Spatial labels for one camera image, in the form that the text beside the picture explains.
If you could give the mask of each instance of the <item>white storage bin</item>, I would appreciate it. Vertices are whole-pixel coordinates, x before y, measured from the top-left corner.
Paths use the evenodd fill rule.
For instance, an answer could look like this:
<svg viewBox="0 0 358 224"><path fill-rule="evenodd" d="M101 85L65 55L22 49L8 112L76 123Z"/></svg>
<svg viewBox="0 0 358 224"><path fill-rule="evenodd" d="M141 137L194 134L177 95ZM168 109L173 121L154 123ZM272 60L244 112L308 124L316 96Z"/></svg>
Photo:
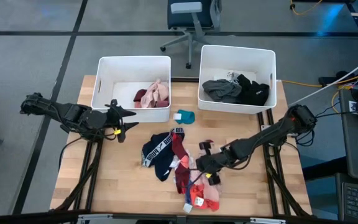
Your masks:
<svg viewBox="0 0 358 224"><path fill-rule="evenodd" d="M214 102L204 92L202 84L214 77L224 77L233 70L243 74L251 82L270 86L269 97L264 106L240 105ZM256 114L273 108L277 102L276 59L272 50L204 45L201 50L200 83L198 85L198 108L232 113Z"/></svg>
<svg viewBox="0 0 358 224"><path fill-rule="evenodd" d="M161 79L169 88L169 105L166 108L135 108L134 98L140 89ZM124 122L166 122L171 108L171 58L167 56L103 57L99 60L93 90L92 109L106 112L105 104L117 99L118 105L133 111L135 116Z"/></svg>

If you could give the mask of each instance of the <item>sock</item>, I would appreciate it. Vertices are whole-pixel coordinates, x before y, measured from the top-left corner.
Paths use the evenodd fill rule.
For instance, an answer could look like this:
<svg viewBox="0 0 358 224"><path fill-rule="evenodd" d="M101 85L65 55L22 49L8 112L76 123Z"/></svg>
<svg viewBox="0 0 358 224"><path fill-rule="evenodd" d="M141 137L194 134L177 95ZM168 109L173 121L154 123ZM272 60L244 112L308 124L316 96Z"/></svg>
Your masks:
<svg viewBox="0 0 358 224"><path fill-rule="evenodd" d="M172 151L180 159L179 166L175 170L177 190L179 194L185 194L190 178L189 156L183 148L182 138L179 134L172 133Z"/></svg>

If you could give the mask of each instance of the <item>clothing pile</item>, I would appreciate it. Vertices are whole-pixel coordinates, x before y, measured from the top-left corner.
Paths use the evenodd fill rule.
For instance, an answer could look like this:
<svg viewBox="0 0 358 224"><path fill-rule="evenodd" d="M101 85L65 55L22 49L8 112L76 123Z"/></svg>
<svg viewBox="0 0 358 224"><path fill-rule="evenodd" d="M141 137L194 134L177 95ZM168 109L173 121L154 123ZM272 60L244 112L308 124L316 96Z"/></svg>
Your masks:
<svg viewBox="0 0 358 224"><path fill-rule="evenodd" d="M175 169L175 185L179 194L185 195L185 209L219 209L220 185L209 185L206 174L196 169L194 159L183 147L185 133L183 128L174 128L170 132L154 134L142 148L142 165L154 166L159 180L168 179L172 168Z"/></svg>
<svg viewBox="0 0 358 224"><path fill-rule="evenodd" d="M250 82L243 74L229 73L227 79L203 83L204 91L213 101L243 105L263 106L269 97L269 86Z"/></svg>
<svg viewBox="0 0 358 224"><path fill-rule="evenodd" d="M169 105L169 89L160 79L147 90L139 90L134 98L135 108L164 108Z"/></svg>

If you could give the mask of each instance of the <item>wooden table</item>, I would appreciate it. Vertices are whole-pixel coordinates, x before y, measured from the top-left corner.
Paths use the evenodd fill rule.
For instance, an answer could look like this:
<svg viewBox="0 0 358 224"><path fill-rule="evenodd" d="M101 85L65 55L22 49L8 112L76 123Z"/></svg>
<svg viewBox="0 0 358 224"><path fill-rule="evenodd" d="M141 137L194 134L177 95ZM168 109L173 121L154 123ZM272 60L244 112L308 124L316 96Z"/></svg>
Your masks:
<svg viewBox="0 0 358 224"><path fill-rule="evenodd" d="M84 77L78 97L79 104L91 104L94 81L93 75ZM277 106L273 109L275 122L287 110L283 85L281 82L277 84ZM220 147L234 139L247 138L259 132L256 115L199 110L197 92L198 83L172 83L171 117L179 109L190 110L195 112L195 123L179 125L172 119L167 123L142 123L127 132L124 143L107 140L103 142L92 212L185 214L184 195L177 193L173 183L174 172L170 173L165 182L161 182L155 176L154 167L141 166L140 151L153 134L167 132L177 126L183 127L186 135L183 146L192 156L197 157L200 151L198 143L201 141L212 139ZM70 133L68 142L77 137L77 134ZM288 142L295 144L292 138L288 138ZM77 184L85 147L86 141L80 140L66 148L50 208L59 206ZM284 144L281 158L289 191L302 208L311 213L297 151ZM223 192L219 210L212 212L193 209L191 215L272 216L262 147L255 150L247 168L239 171L223 169L220 176ZM80 208L85 207L87 192L86 186ZM277 186L276 194L279 211L283 213Z"/></svg>

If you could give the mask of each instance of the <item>yellow cable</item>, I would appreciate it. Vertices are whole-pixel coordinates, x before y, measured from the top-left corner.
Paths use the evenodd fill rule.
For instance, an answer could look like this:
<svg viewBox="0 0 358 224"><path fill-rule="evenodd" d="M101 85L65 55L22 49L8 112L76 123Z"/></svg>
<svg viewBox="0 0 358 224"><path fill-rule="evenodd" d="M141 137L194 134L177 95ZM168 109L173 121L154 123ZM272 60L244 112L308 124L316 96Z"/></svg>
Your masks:
<svg viewBox="0 0 358 224"><path fill-rule="evenodd" d="M355 80L357 78L358 78L358 76L350 78L350 79L347 79L347 80L344 80L344 81L337 82L335 84L346 83L348 81ZM309 86L309 87L323 87L322 85L313 85L313 84L307 84L307 83L300 83L300 82L294 82L294 81L290 81L290 80L281 80L281 81L285 82L285 83L292 83L292 84L296 84L296 85L303 85L303 86Z"/></svg>
<svg viewBox="0 0 358 224"><path fill-rule="evenodd" d="M308 9L308 10L306 10L305 12L301 12L301 13L295 11L295 5L294 5L294 7L292 7L292 11L293 11L293 13L295 13L295 14L298 15L298 16L304 15L304 14L306 14L308 11L314 9L314 7L316 7L316 6L317 6L318 4L320 4L322 1L323 1L323 0L318 1L313 7L311 7L311 8Z"/></svg>
<svg viewBox="0 0 358 224"><path fill-rule="evenodd" d="M339 111L337 109L335 109L334 106L334 101L335 101L335 97L338 96L339 92L337 91L334 95L333 98L331 99L331 106L333 107L333 110L335 111L335 113L339 113Z"/></svg>

